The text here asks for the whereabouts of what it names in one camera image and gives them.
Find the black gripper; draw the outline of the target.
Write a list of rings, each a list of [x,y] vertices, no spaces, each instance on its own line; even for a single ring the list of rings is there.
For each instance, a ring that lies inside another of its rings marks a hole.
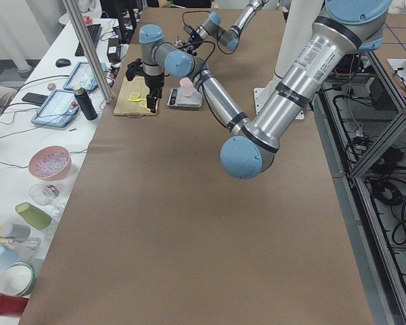
[[[145,74],[145,85],[149,88],[149,95],[146,96],[146,107],[151,113],[156,113],[156,98],[162,98],[164,87],[164,73],[158,75]]]
[[[187,47],[186,47],[186,49],[187,49],[188,51],[195,51],[195,50],[197,50],[197,48],[199,48],[199,46],[201,45],[201,41],[202,41],[202,39],[201,39],[201,37],[199,36],[199,34],[192,33],[192,34],[189,36],[189,39],[188,39],[188,41],[187,41]]]

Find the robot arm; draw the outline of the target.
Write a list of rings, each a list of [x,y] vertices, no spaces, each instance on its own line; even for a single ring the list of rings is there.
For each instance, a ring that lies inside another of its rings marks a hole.
[[[274,77],[254,91],[254,118],[240,110],[204,60],[166,41],[160,26],[143,25],[139,42],[148,106],[156,105],[166,74],[191,79],[231,133],[221,148],[224,169],[237,179],[256,177],[271,166],[280,137],[339,61],[381,46],[389,7],[389,1],[293,1]]]
[[[196,55],[197,48],[207,38],[212,37],[217,45],[222,45],[229,53],[234,52],[239,45],[244,29],[267,3],[268,1],[263,0],[249,1],[242,13],[228,29],[221,26],[221,16],[217,12],[210,12],[207,19],[196,28],[185,24],[184,30],[189,35],[189,39],[185,43],[185,51]]]

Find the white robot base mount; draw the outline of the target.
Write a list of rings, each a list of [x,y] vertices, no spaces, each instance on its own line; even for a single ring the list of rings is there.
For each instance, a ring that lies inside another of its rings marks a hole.
[[[277,84],[285,77],[288,69],[311,36],[312,10],[315,5],[307,1],[291,1],[288,18],[281,41],[273,78],[265,87],[254,88],[254,106],[259,113]]]

